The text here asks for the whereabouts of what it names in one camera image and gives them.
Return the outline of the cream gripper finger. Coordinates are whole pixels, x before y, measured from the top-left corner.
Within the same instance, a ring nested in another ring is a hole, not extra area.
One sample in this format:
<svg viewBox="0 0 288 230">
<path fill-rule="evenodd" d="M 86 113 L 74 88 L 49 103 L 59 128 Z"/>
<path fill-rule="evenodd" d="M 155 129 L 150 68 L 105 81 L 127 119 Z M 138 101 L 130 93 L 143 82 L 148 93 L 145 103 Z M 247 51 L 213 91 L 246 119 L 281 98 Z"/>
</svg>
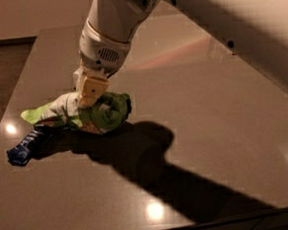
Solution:
<svg viewBox="0 0 288 230">
<path fill-rule="evenodd" d="M 73 72 L 73 75 L 72 75 L 72 80 L 74 82 L 74 90 L 77 91 L 78 90 L 78 87 L 79 87 L 79 78 L 81 77 L 83 73 L 83 69 L 81 67 L 79 67 L 77 70 L 75 70 Z"/>
<path fill-rule="evenodd" d="M 94 105 L 109 86 L 105 70 L 83 69 L 78 80 L 78 107 L 87 109 Z"/>
</svg>

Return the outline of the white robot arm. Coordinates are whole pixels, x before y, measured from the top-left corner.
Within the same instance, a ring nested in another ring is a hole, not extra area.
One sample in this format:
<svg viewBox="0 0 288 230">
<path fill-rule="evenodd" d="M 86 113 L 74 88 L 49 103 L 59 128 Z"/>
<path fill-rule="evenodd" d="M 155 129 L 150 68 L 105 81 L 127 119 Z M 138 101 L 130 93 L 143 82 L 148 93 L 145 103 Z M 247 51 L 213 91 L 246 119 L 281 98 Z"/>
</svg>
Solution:
<svg viewBox="0 0 288 230">
<path fill-rule="evenodd" d="M 161 0 L 94 0 L 80 36 L 79 80 L 94 103 Z M 288 0 L 163 0 L 288 94 Z"/>
</svg>

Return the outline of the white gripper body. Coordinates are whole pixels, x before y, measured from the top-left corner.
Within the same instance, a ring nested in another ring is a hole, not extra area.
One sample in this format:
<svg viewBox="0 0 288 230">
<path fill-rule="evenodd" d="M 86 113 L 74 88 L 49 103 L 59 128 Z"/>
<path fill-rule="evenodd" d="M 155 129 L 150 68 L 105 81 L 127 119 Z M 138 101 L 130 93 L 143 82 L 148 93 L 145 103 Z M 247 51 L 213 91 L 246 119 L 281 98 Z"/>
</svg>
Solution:
<svg viewBox="0 0 288 230">
<path fill-rule="evenodd" d="M 102 70 L 107 77 L 121 68 L 130 50 L 130 42 L 123 43 L 101 35 L 89 21 L 86 21 L 79 40 L 79 53 L 84 66 Z"/>
</svg>

